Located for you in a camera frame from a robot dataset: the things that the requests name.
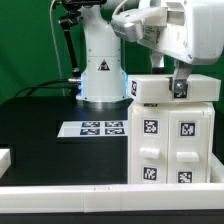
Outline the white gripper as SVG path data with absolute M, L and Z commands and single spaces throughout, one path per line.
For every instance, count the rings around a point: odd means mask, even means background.
M 153 74 L 165 73 L 163 54 L 177 59 L 169 89 L 182 93 L 192 65 L 213 64 L 222 54 L 224 0 L 161 0 L 161 6 L 167 8 L 166 24 L 151 25 L 145 19 L 139 44 L 158 51 L 150 56 Z

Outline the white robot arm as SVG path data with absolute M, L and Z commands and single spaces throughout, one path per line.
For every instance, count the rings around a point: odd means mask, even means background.
M 177 61 L 168 89 L 188 88 L 195 65 L 215 63 L 224 49 L 224 0 L 104 0 L 81 7 L 86 69 L 82 101 L 105 104 L 127 98 L 127 75 L 121 68 L 121 42 L 136 42 Z

